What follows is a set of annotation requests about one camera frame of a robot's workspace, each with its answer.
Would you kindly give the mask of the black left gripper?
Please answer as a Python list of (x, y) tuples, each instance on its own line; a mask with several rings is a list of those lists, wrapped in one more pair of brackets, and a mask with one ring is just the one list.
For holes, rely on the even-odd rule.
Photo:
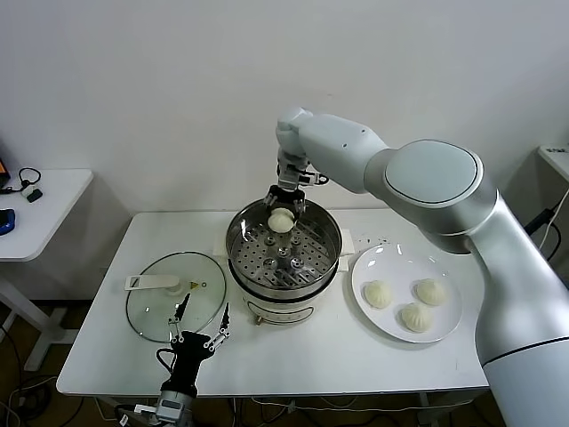
[(163, 358), (160, 364), (167, 370), (170, 377), (161, 385), (160, 391), (174, 391), (184, 395), (197, 395), (196, 379), (201, 363), (212, 357), (229, 337), (229, 304), (223, 311), (218, 333), (211, 338), (209, 335), (182, 331), (180, 323), (190, 300), (187, 293), (182, 302), (175, 305), (174, 314), (168, 318), (170, 329), (170, 348), (161, 348), (160, 353), (168, 352), (174, 356), (172, 365), (168, 365)]

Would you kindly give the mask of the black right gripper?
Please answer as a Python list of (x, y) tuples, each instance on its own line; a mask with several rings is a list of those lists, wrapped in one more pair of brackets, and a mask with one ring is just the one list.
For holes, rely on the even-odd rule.
[(265, 206), (271, 207), (278, 203), (293, 203), (293, 218), (298, 221), (306, 211), (305, 193), (300, 189), (286, 190), (272, 186), (265, 196)]

